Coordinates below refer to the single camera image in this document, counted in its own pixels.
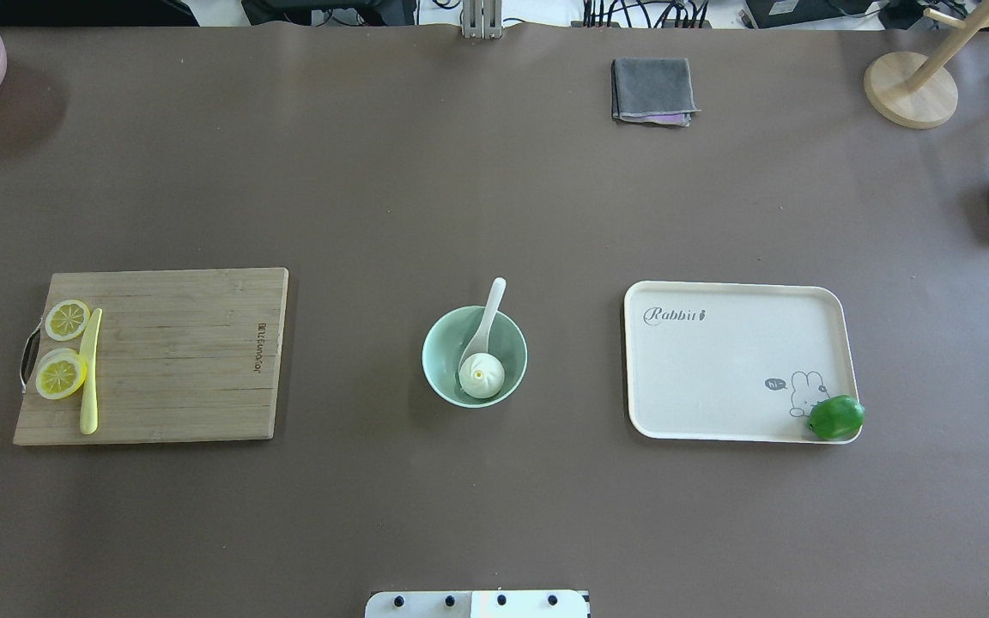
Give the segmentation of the yellow plastic knife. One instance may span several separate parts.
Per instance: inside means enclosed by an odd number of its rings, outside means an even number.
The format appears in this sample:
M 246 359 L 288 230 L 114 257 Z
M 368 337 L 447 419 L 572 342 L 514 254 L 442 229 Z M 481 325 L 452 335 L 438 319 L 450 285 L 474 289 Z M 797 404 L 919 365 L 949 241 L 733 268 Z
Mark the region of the yellow plastic knife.
M 82 333 L 79 355 L 86 361 L 87 376 L 82 385 L 82 402 L 80 403 L 79 429 L 82 434 L 90 435 L 99 426 L 99 408 L 97 396 L 97 344 L 103 310 L 97 306 L 91 312 L 85 332 Z

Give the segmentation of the green round toy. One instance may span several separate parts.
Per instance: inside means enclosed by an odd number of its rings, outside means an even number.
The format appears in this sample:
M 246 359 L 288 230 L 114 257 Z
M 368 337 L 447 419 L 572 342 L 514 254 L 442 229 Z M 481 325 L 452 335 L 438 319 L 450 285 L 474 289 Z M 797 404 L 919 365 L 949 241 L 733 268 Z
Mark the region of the green round toy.
M 839 395 L 812 408 L 808 428 L 820 439 L 851 439 L 862 429 L 865 419 L 866 408 L 858 399 Z

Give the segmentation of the wooden cutting board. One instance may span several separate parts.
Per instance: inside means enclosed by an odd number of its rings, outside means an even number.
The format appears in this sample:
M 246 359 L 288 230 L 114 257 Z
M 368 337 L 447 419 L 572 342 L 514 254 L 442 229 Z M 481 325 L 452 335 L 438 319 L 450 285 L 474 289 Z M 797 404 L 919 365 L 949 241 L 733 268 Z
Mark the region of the wooden cutting board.
M 103 316 L 95 348 L 97 430 L 75 392 L 30 388 L 16 445 L 132 445 L 274 434 L 289 274 L 274 269 L 79 271 L 52 275 L 46 306 Z

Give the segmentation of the grey folded cloth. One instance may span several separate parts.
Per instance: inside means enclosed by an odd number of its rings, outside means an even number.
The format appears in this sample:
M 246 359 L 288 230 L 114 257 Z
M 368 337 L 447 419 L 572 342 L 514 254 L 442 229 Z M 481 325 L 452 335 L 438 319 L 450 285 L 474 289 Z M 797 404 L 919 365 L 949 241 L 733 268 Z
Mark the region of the grey folded cloth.
M 699 112 L 687 58 L 616 58 L 611 77 L 616 121 L 687 128 Z

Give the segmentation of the single lemon slice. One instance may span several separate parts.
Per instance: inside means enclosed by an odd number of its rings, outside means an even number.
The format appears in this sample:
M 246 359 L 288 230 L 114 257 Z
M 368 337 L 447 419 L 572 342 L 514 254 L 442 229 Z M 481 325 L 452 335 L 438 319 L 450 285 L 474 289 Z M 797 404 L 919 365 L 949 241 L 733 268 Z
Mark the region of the single lemon slice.
M 90 306 L 79 299 L 62 300 L 44 317 L 45 333 L 55 341 L 74 340 L 85 332 L 91 314 Z

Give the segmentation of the white ceramic spoon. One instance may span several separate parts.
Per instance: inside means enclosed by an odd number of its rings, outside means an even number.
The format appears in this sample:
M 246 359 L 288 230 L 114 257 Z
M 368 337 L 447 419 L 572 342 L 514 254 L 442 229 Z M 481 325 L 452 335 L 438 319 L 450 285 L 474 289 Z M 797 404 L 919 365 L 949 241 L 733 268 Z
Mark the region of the white ceramic spoon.
M 495 317 L 497 317 L 497 313 L 503 299 L 503 294 L 505 294 L 506 286 L 507 282 L 503 277 L 497 277 L 492 282 L 477 330 L 474 334 L 472 334 L 472 337 L 466 347 L 464 347 L 464 351 L 462 355 L 460 355 L 457 368 L 463 367 L 464 363 L 466 363 L 471 356 L 476 354 L 487 354 L 487 352 L 489 352 L 489 337 L 492 324 L 494 324 Z

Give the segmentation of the mint green bowl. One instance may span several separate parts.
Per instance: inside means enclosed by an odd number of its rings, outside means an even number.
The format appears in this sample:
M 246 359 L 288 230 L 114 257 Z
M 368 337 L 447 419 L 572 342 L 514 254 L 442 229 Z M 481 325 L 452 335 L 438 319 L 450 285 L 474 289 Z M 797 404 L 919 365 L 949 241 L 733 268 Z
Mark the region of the mint green bowl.
M 432 325 L 422 348 L 422 367 L 436 395 L 455 406 L 478 409 L 501 403 L 517 390 L 527 368 L 525 334 L 505 313 L 497 312 L 489 334 L 488 352 L 505 367 L 505 382 L 498 395 L 477 399 L 460 387 L 457 369 L 468 342 L 482 320 L 482 306 L 460 306 Z

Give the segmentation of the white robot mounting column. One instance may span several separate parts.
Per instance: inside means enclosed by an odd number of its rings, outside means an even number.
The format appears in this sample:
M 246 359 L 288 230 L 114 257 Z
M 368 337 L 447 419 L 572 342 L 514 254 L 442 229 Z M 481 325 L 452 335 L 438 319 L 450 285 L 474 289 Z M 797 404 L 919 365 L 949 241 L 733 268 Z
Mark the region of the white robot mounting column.
M 589 593 L 564 590 L 378 591 L 365 617 L 590 617 Z

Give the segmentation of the lemon slice stack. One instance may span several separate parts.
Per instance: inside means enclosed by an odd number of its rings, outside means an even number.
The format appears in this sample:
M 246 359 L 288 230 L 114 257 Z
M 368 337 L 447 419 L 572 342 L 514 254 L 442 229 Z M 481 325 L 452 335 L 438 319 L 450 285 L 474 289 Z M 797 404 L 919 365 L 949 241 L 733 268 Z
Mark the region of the lemon slice stack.
M 78 391 L 88 376 L 86 357 L 71 348 L 56 348 L 34 368 L 33 386 L 48 400 L 59 400 Z

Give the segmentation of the aluminium frame post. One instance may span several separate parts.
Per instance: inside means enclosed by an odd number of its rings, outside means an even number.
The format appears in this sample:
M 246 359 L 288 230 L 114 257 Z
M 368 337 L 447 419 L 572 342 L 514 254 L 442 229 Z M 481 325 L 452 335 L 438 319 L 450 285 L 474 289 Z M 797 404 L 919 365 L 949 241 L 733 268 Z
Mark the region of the aluminium frame post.
M 499 39 L 503 35 L 501 0 L 463 0 L 462 35 L 465 39 Z

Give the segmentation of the white rectangular tray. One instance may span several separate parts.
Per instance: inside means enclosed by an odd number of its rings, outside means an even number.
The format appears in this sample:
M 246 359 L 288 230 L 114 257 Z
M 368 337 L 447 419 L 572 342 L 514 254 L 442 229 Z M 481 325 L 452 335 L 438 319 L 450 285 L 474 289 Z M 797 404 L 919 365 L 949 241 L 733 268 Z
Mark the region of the white rectangular tray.
M 816 445 L 812 408 L 859 394 L 843 309 L 822 287 L 642 281 L 623 319 L 644 437 Z

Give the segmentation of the wooden cup stand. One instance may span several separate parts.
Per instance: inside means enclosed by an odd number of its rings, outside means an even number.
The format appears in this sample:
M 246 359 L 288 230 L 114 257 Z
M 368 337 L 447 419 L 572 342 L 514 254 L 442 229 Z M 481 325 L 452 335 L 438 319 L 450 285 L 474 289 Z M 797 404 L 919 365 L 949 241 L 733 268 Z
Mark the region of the wooden cup stand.
M 944 66 L 980 30 L 989 27 L 989 1 L 979 4 L 965 19 L 933 9 L 924 16 L 949 25 L 950 35 L 930 56 L 919 52 L 888 52 L 864 73 L 868 101 L 885 118 L 904 128 L 937 128 L 950 120 L 957 107 L 958 89 Z

